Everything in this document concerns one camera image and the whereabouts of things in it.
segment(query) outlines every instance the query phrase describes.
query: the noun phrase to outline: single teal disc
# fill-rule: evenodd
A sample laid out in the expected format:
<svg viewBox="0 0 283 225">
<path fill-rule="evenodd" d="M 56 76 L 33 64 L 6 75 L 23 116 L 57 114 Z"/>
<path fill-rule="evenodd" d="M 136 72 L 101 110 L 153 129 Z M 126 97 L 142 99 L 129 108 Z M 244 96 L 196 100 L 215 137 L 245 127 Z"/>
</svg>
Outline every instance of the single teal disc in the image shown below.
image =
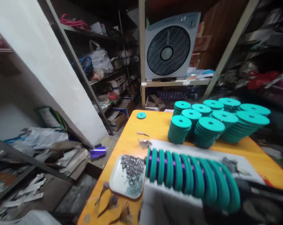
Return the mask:
<svg viewBox="0 0 283 225">
<path fill-rule="evenodd" d="M 227 108 L 227 107 L 237 107 L 241 104 L 240 101 L 233 99 L 233 98 L 220 98 L 218 101 L 223 103 L 225 108 Z"/>
<path fill-rule="evenodd" d="M 224 177 L 224 174 L 220 171 L 220 168 L 216 164 L 216 162 L 208 160 L 208 163 L 214 172 L 214 176 L 217 183 L 217 206 L 221 210 L 226 210 L 230 203 L 230 191 L 226 182 L 226 178 Z"/>
<path fill-rule="evenodd" d="M 175 102 L 175 108 L 183 110 L 183 109 L 188 109 L 190 107 L 191 107 L 191 105 L 188 102 L 185 102 L 185 101 L 177 101 L 177 102 Z"/>
<path fill-rule="evenodd" d="M 202 173 L 202 169 L 200 165 L 198 164 L 197 159 L 188 156 L 191 166 L 193 167 L 193 177 L 194 177 L 194 192 L 193 196 L 195 198 L 204 198 L 205 193 L 205 183 L 204 183 L 204 177 Z"/>
<path fill-rule="evenodd" d="M 203 114 L 211 113 L 211 108 L 203 104 L 193 104 L 191 108 Z"/>
<path fill-rule="evenodd" d="M 145 114 L 144 112 L 139 112 L 137 113 L 137 118 L 138 119 L 144 119 L 146 118 L 147 114 Z"/>
<path fill-rule="evenodd" d="M 225 130 L 225 125 L 222 122 L 210 117 L 202 117 L 198 120 L 198 123 L 209 131 L 222 132 Z"/>
<path fill-rule="evenodd" d="M 190 128 L 191 127 L 190 119 L 184 116 L 181 116 L 181 115 L 173 116 L 172 123 L 179 128 Z"/>
<path fill-rule="evenodd" d="M 202 117 L 202 114 L 194 109 L 184 109 L 181 112 L 181 115 L 187 117 L 190 120 L 198 120 Z"/>
<path fill-rule="evenodd" d="M 157 171 L 157 150 L 155 148 L 153 148 L 151 171 L 150 171 L 150 182 L 151 183 L 153 183 L 156 179 L 156 171 Z"/>
<path fill-rule="evenodd" d="M 173 152 L 173 159 L 176 162 L 176 179 L 173 184 L 173 188 L 175 191 L 181 191 L 183 186 L 183 171 L 182 171 L 182 163 L 180 161 L 180 157 L 177 153 Z"/>
<path fill-rule="evenodd" d="M 206 180 L 204 197 L 205 203 L 213 205 L 217 199 L 217 186 L 213 171 L 206 159 L 197 158 L 197 160 L 200 162 L 200 166 L 204 170 L 204 178 Z"/>
<path fill-rule="evenodd" d="M 270 123 L 270 120 L 267 117 L 254 112 L 238 111 L 236 115 L 239 119 L 251 124 L 265 126 Z"/>
<path fill-rule="evenodd" d="M 271 113 L 271 111 L 268 108 L 265 108 L 260 105 L 254 105 L 254 104 L 241 104 L 239 108 L 243 111 L 258 113 L 263 116 L 268 116 Z"/>
<path fill-rule="evenodd" d="M 167 188 L 171 188 L 173 185 L 173 157 L 170 151 L 166 151 L 166 159 L 167 159 L 167 170 L 166 170 L 166 178 L 164 184 Z"/>
<path fill-rule="evenodd" d="M 209 106 L 211 109 L 222 109 L 224 107 L 223 103 L 216 101 L 216 100 L 211 100 L 207 99 L 203 102 L 204 105 Z"/>
<path fill-rule="evenodd" d="M 185 166 L 185 187 L 183 187 L 182 192 L 184 194 L 190 195 L 193 192 L 193 183 L 194 183 L 192 168 L 186 155 L 181 154 L 180 157 L 181 157 L 181 162 L 183 162 Z"/>
<path fill-rule="evenodd" d="M 159 169 L 158 169 L 158 178 L 157 184 L 162 185 L 164 177 L 164 151 L 159 150 Z"/>
<path fill-rule="evenodd" d="M 148 170 L 149 170 L 150 152 L 151 152 L 151 148 L 149 147 L 148 156 L 147 156 L 147 163 L 145 165 L 145 177 L 147 177 L 147 178 L 149 178 Z"/>
<path fill-rule="evenodd" d="M 223 174 L 226 176 L 226 181 L 230 189 L 230 203 L 226 211 L 229 213 L 235 213 L 240 209 L 240 193 L 236 181 L 231 175 L 231 172 L 226 168 L 225 165 L 216 162 L 221 167 Z"/>
<path fill-rule="evenodd" d="M 226 111 L 214 111 L 211 113 L 212 116 L 221 121 L 221 122 L 225 122 L 225 123 L 237 123 L 238 121 L 238 117 L 235 116 L 234 114 L 230 113 L 230 112 L 226 112 Z"/>
</svg>

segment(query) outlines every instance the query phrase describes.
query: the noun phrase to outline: fan grille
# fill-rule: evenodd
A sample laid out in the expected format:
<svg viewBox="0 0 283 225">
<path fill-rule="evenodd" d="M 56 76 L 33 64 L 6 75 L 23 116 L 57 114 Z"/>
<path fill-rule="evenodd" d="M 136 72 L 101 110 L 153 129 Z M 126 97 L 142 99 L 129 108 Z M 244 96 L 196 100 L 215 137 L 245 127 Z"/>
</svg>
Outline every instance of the fan grille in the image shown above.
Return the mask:
<svg viewBox="0 0 283 225">
<path fill-rule="evenodd" d="M 164 61 L 161 51 L 165 47 L 173 49 L 172 57 Z M 190 37 L 188 32 L 180 26 L 170 26 L 161 30 L 151 41 L 147 62 L 150 70 L 161 76 L 177 71 L 185 62 L 190 51 Z"/>
</svg>

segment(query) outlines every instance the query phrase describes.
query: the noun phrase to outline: plastic bag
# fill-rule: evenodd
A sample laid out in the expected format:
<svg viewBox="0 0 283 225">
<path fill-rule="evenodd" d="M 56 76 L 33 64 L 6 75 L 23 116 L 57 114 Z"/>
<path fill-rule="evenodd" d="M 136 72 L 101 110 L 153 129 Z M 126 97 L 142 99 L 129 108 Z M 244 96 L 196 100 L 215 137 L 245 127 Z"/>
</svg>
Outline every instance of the plastic bag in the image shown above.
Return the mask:
<svg viewBox="0 0 283 225">
<path fill-rule="evenodd" d="M 96 50 L 93 50 L 92 44 L 97 46 Z M 101 69 L 105 73 L 112 73 L 113 66 L 110 62 L 110 58 L 108 57 L 107 52 L 104 49 L 102 49 L 97 42 L 92 40 L 89 41 L 89 48 L 91 51 L 89 56 L 91 57 L 94 70 Z"/>
</svg>

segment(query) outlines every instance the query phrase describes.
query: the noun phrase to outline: purple object on floor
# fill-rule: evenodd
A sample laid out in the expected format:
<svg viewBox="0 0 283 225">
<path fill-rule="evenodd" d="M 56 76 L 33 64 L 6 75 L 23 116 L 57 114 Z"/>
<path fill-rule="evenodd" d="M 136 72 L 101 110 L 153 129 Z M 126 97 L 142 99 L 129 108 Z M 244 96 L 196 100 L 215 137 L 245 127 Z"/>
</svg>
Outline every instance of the purple object on floor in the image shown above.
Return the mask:
<svg viewBox="0 0 283 225">
<path fill-rule="evenodd" d="M 98 158 L 100 156 L 104 156 L 104 155 L 106 155 L 106 148 L 105 148 L 105 146 L 102 146 L 100 148 L 97 148 L 97 149 L 90 151 L 89 154 L 90 154 L 91 159 L 95 159 L 95 158 Z"/>
</svg>

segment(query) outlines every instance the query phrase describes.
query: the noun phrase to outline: yellow table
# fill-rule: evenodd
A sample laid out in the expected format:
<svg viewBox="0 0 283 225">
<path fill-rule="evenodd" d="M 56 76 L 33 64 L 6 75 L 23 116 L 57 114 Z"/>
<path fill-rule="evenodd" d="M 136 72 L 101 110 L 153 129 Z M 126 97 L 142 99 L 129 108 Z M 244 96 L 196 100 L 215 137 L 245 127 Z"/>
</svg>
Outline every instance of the yellow table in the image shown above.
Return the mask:
<svg viewBox="0 0 283 225">
<path fill-rule="evenodd" d="M 138 119 L 137 113 L 145 112 L 147 114 L 145 119 Z M 121 154 L 133 155 L 135 157 L 144 158 L 147 156 L 148 149 L 142 149 L 137 139 L 156 139 L 168 141 L 167 133 L 172 118 L 172 113 L 169 112 L 152 112 L 135 110 L 132 112 L 120 139 L 118 140 L 102 174 L 89 197 L 78 221 L 78 224 L 108 224 L 112 220 L 119 217 L 124 200 L 126 198 L 120 197 L 118 201 L 118 208 L 106 211 L 100 218 L 94 214 L 95 202 L 99 197 L 103 183 L 109 182 L 111 172 L 115 165 L 116 159 Z M 142 132 L 150 137 L 137 134 Z M 194 146 L 192 143 L 184 142 L 184 145 Z M 265 154 L 260 147 L 249 137 L 242 139 L 238 145 L 228 144 L 217 141 L 210 150 L 241 155 L 248 159 L 254 169 L 262 176 L 265 176 L 274 187 L 283 189 L 283 170 L 276 164 L 267 154 Z M 101 212 L 107 205 L 111 191 L 107 190 L 100 201 L 99 212 Z M 142 196 L 137 200 L 128 200 L 131 213 L 133 214 L 133 224 L 137 224 L 137 215 L 140 209 Z"/>
</svg>

